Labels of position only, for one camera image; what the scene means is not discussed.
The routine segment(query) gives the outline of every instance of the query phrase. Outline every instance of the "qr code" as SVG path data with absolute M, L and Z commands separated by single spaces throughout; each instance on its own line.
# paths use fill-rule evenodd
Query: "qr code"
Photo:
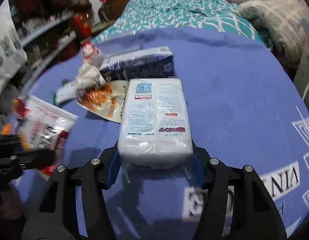
M 139 83 L 136 85 L 136 94 L 151 93 L 151 83 Z

